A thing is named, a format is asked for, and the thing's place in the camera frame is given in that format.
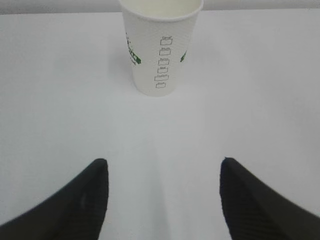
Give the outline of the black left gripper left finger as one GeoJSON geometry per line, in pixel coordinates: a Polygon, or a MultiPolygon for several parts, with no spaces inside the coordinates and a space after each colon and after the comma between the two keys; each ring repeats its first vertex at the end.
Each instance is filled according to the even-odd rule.
{"type": "Polygon", "coordinates": [[[52,196],[0,226],[2,240],[97,240],[109,199],[108,162],[95,159],[52,196]]]}

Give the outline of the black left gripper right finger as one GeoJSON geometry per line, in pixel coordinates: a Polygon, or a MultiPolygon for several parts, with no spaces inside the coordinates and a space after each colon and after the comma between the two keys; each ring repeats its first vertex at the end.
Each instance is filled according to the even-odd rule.
{"type": "Polygon", "coordinates": [[[262,182],[237,160],[220,165],[222,213],[233,240],[318,240],[320,218],[262,182]]]}

